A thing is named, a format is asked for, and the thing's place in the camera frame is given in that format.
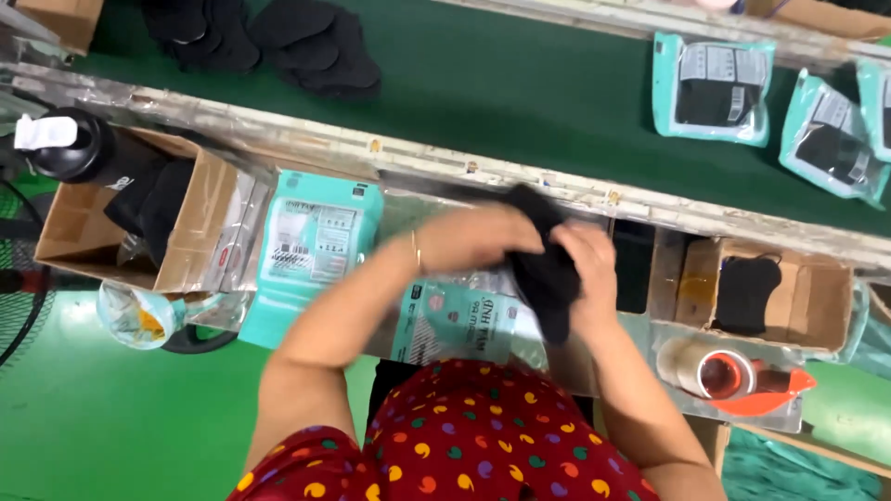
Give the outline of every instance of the black water bottle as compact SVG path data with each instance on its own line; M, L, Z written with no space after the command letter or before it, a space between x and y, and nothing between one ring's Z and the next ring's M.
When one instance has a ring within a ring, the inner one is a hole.
M37 172L62 183L90 183L120 191L169 160L164 152L89 111L57 108L42 118L49 117L69 117L77 122L74 144L24 153Z

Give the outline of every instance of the bracelet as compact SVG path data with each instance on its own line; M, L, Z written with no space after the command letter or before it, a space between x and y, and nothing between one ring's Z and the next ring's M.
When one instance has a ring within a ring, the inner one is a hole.
M414 230L412 230L412 252L414 252L414 257L418 261L418 273L424 275L424 265L421 264L421 248L418 247L418 240Z

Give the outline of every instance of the teal mask packaging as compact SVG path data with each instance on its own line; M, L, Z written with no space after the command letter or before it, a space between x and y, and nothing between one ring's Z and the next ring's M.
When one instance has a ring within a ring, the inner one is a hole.
M876 158L891 161L891 68L861 59L857 62L857 86L860 88L860 114L870 135Z
M697 42L657 33L653 45L653 121L662 136L765 147L764 97L771 84L773 41Z
M415 365L440 357L504 364L514 337L542 339L535 313L518 299L421 280L405 291L390 358Z
M782 129L780 164L841 198L884 210L891 167L876 158L856 104L801 70Z
M276 348L315 296L371 252L383 204L376 185L283 171L266 215L257 295L238 339Z

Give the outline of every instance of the hand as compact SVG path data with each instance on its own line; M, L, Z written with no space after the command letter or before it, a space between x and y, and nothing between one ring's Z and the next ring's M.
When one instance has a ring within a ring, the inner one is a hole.
M507 251L544 252L532 221L502 204L447 212L424 223L414 236L427 273L488 267L500 263Z
M573 220L552 229L551 240L576 262L582 288L572 305L570 323L574 333L589 341L618 322L616 249L599 226Z

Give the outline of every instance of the woman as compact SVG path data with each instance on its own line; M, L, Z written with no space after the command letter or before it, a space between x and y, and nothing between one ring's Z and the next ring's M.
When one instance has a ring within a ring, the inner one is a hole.
M408 284L422 273L493 265L506 251L544 250L517 210L462 209L387 242L297 319L266 365L249 471L229 499L725 499L701 445L617 320L608 236L569 221L550 238L582 278L571 326L595 361L614 447L541 375L447 360L390 392L360 452L343 368Z

